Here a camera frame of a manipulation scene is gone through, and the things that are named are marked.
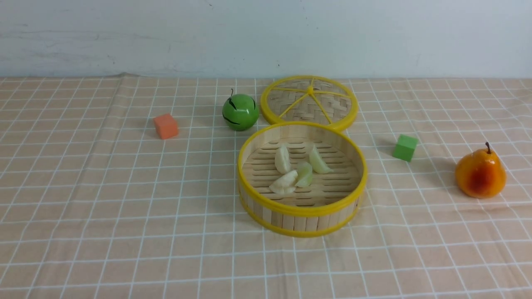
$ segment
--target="fake fruit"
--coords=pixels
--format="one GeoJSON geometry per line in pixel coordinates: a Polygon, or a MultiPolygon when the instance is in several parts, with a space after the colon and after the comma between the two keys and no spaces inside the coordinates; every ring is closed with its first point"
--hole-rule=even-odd
{"type": "Polygon", "coordinates": [[[312,150],[309,153],[309,162],[314,171],[321,175],[332,171],[332,169],[328,167],[325,161],[321,158],[320,153],[316,148],[316,144],[312,146],[312,150]]]}
{"type": "Polygon", "coordinates": [[[275,152],[275,168],[282,175],[292,170],[292,167],[290,166],[290,155],[285,144],[281,144],[275,152]]]}
{"type": "Polygon", "coordinates": [[[477,149],[458,161],[455,178],[458,187],[468,196],[490,198],[506,185],[506,170],[499,156],[489,148],[477,149]]]}
{"type": "Polygon", "coordinates": [[[270,185],[270,190],[280,195],[292,193],[296,191],[296,186],[294,186],[294,184],[296,183],[296,179],[297,179],[297,170],[292,170],[284,174],[282,177],[276,179],[270,185]]]}
{"type": "Polygon", "coordinates": [[[312,165],[303,161],[297,164],[297,183],[296,187],[309,187],[312,182],[312,165]]]}

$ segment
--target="yellow spoke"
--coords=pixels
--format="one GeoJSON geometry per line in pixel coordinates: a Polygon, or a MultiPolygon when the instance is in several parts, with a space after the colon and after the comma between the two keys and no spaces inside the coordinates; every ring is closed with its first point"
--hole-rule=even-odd
{"type": "Polygon", "coordinates": [[[331,121],[331,119],[329,118],[329,116],[327,115],[327,113],[325,112],[325,109],[323,108],[323,106],[321,105],[321,103],[318,101],[318,99],[313,95],[311,94],[310,95],[314,101],[316,102],[316,104],[318,105],[318,107],[321,109],[321,112],[323,112],[323,115],[325,115],[325,118],[329,121],[329,124],[333,123],[333,121],[331,121]]]}
{"type": "Polygon", "coordinates": [[[342,97],[349,97],[348,95],[343,95],[343,94],[339,94],[339,93],[335,93],[335,92],[327,92],[327,91],[323,91],[323,90],[315,90],[314,93],[315,94],[330,94],[330,95],[336,95],[336,96],[342,96],[342,97]]]}
{"type": "Polygon", "coordinates": [[[302,99],[304,99],[307,95],[309,95],[308,93],[305,93],[304,95],[302,95],[300,98],[298,98],[294,103],[292,103],[292,105],[288,106],[288,108],[286,110],[283,111],[283,113],[281,113],[279,115],[279,118],[281,118],[283,115],[285,115],[286,112],[288,112],[288,110],[290,110],[292,107],[294,107],[297,103],[299,103],[302,99]]]}
{"type": "Polygon", "coordinates": [[[275,89],[275,90],[286,90],[286,91],[289,91],[289,92],[306,93],[306,90],[295,89],[295,88],[273,87],[272,89],[275,89]]]}

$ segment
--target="woven bamboo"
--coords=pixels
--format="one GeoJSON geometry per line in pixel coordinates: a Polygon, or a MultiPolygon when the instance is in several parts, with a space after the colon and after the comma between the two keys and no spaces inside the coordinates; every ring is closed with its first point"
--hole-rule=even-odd
{"type": "Polygon", "coordinates": [[[339,82],[296,76],[272,83],[261,97],[262,114],[271,124],[306,121],[344,130],[355,120],[355,95],[339,82]]]}
{"type": "Polygon", "coordinates": [[[237,188],[248,214],[262,226],[284,235],[315,237],[351,220],[360,205],[367,166],[359,148],[343,134],[316,123],[284,122],[253,134],[240,150],[237,188]],[[333,172],[313,174],[312,184],[286,196],[270,186],[281,174],[276,149],[286,144],[293,169],[308,161],[316,145],[333,172]]]}

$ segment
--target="table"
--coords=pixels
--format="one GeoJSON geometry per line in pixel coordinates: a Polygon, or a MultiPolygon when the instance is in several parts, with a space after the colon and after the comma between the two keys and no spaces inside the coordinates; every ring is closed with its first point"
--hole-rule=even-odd
{"type": "Polygon", "coordinates": [[[264,230],[235,195],[221,105],[273,79],[0,78],[0,298],[531,298],[532,79],[339,79],[369,167],[351,223],[264,230]],[[171,113],[176,138],[152,118],[171,113]],[[410,163],[399,134],[420,140],[410,163]],[[508,170],[475,200],[454,165],[508,170]]]}

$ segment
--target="pear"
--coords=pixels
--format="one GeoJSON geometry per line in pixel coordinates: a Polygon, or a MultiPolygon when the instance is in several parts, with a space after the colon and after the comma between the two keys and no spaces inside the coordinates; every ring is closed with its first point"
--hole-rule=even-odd
{"type": "Polygon", "coordinates": [[[468,196],[490,198],[506,185],[506,170],[499,156],[489,147],[477,149],[464,156],[454,171],[458,187],[468,196]]]}

